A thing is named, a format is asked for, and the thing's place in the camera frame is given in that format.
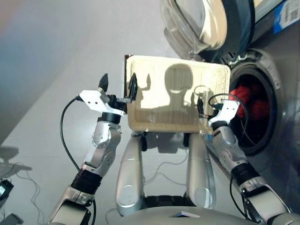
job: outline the white wall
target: white wall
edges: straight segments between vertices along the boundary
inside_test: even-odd
[[[92,6],[0,1],[0,144],[99,29]]]
[[[158,1],[25,1],[18,15],[22,32],[6,33],[6,41],[11,46],[1,45],[6,52],[5,71],[30,79],[27,88],[39,85],[42,91],[49,80],[57,76],[52,85],[40,96],[22,120],[14,128],[2,147],[15,147],[19,154],[10,163],[22,162],[32,167],[30,176],[40,185],[41,193],[37,205],[48,215],[64,188],[70,184],[75,168],[70,163],[60,142],[60,114],[66,103],[83,89],[95,89],[102,74],[109,74],[108,93],[122,94],[123,61],[125,54],[176,57],[163,36],[163,22]],[[33,35],[32,27],[43,30]],[[10,39],[22,42],[13,47]],[[37,46],[41,54],[32,53]],[[92,148],[91,135],[98,113],[90,111],[83,103],[75,103],[66,113],[64,130],[67,145],[76,161],[81,163],[87,151]],[[127,118],[123,118],[122,140],[117,148],[113,166],[104,177],[97,192],[96,224],[105,224],[105,212],[115,207],[115,184],[120,159],[130,136]],[[177,154],[158,154],[157,150],[143,153],[144,175],[152,176],[159,163],[168,160],[181,161],[184,151]],[[186,163],[180,166],[166,165],[163,170],[177,182],[185,182]],[[37,211],[30,202],[34,185],[15,175],[11,177],[15,185],[9,196],[5,212],[15,213],[25,225],[37,224]],[[217,209],[238,215],[228,194],[228,185],[220,185],[217,178]],[[146,195],[182,195],[185,187],[175,185],[158,177],[146,186]]]

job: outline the label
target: label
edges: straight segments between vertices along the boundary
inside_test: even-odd
[[[262,56],[260,63],[268,70],[268,72],[274,82],[275,89],[279,89],[281,84],[280,84],[278,71],[277,71],[274,63],[264,55]]]
[[[274,34],[297,22],[300,19],[300,1],[287,0],[275,9]]]

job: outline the red cloth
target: red cloth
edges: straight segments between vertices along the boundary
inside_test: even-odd
[[[269,116],[269,102],[266,100],[257,99],[262,93],[261,88],[262,87],[257,84],[251,85],[250,88],[240,85],[236,89],[229,92],[229,94],[240,98],[246,105],[250,120],[262,120]],[[240,118],[245,118],[245,111],[241,104],[236,114]]]
[[[251,98],[250,88],[246,87],[246,86],[242,86],[242,85],[240,85],[236,89],[230,91],[229,94],[235,95],[236,97],[240,98],[244,104],[246,104],[249,101],[249,99]],[[245,111],[244,111],[244,109],[243,109],[243,107],[242,107],[241,104],[240,104],[240,106],[239,106],[238,111],[236,112],[236,114],[240,118],[245,118]]]
[[[269,117],[269,103],[268,101],[256,99],[249,102],[247,105],[250,120],[263,120]]]

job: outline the barcode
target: barcode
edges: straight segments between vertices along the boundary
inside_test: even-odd
[[[297,18],[298,18],[298,9],[295,9],[294,11],[291,12],[291,21]]]

